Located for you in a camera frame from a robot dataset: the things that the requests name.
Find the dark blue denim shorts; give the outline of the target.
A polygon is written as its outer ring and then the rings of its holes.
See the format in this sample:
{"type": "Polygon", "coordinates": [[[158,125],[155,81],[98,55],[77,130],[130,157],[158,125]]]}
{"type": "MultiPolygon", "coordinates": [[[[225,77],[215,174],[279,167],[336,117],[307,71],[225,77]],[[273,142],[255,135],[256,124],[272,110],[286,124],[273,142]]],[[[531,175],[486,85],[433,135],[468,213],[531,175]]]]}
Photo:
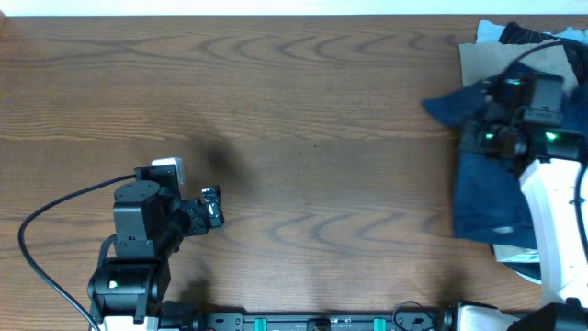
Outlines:
{"type": "MultiPolygon", "coordinates": [[[[468,115],[484,104],[484,90],[502,80],[527,81],[539,72],[521,63],[487,80],[453,93],[423,101],[425,111],[459,135],[468,115]]],[[[453,193],[454,234],[490,245],[518,245],[537,248],[531,210],[519,179],[533,162],[550,164],[556,159],[579,164],[571,181],[580,184],[587,172],[587,84],[566,93],[561,101],[559,127],[525,123],[528,150],[520,159],[495,159],[458,150],[453,193]]]]}

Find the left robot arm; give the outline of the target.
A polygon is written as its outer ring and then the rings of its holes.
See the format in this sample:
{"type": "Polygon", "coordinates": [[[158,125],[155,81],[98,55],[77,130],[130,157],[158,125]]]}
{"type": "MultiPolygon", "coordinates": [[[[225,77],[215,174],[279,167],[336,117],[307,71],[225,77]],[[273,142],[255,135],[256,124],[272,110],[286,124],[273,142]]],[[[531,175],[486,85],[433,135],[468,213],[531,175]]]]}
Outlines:
{"type": "Polygon", "coordinates": [[[136,180],[114,193],[115,256],[88,283],[90,314],[100,330],[156,330],[171,280],[170,256],[188,236],[224,225],[221,188],[183,200],[176,186],[136,180]]]}

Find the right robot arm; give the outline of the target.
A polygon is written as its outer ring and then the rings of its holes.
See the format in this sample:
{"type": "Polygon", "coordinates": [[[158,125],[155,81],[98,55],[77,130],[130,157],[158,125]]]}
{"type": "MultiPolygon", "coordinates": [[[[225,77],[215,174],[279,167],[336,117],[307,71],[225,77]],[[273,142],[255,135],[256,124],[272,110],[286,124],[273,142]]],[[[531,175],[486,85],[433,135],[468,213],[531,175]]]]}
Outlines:
{"type": "Polygon", "coordinates": [[[477,154],[514,161],[529,207],[541,273],[540,309],[508,314],[481,303],[460,303],[445,330],[584,330],[587,327],[587,201],[582,182],[587,140],[564,128],[563,79],[531,74],[489,86],[483,113],[462,132],[477,154]]]}

